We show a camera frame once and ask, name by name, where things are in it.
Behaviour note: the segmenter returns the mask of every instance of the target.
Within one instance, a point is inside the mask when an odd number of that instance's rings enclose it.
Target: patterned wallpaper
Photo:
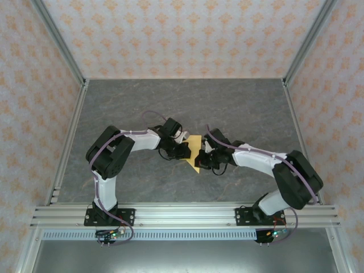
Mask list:
[[[0,272],[15,272],[79,91],[29,0],[0,1]]]
[[[324,0],[44,0],[85,77],[288,71]]]
[[[339,0],[289,91],[309,156],[364,272],[364,1]]]

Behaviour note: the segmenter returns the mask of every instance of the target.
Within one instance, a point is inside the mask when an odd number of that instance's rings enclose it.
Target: gray tabletop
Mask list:
[[[140,114],[155,110],[191,134],[205,124],[232,142],[242,140],[275,152],[300,150],[279,79],[91,80],[82,107],[59,202],[92,202],[94,184],[85,154],[108,125],[143,130]],[[163,120],[148,114],[149,126]],[[275,180],[253,169],[228,166],[222,176],[157,151],[130,154],[117,178],[119,202],[256,201],[276,189]]]

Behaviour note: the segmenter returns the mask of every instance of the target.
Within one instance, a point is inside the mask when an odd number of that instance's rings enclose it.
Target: metal base plate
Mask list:
[[[255,217],[253,217],[252,208],[235,209],[235,220],[237,226],[274,226],[275,219],[277,218],[283,219],[283,221],[286,222],[286,217],[283,210],[258,221]],[[278,221],[276,226],[284,226],[284,223],[282,221]]]
[[[131,226],[134,226],[135,209],[123,209],[118,208],[116,215],[121,216],[121,219],[128,222]],[[113,220],[111,223],[107,223],[106,220],[99,217],[94,209],[87,209],[84,221],[84,226],[119,226],[118,220]]]

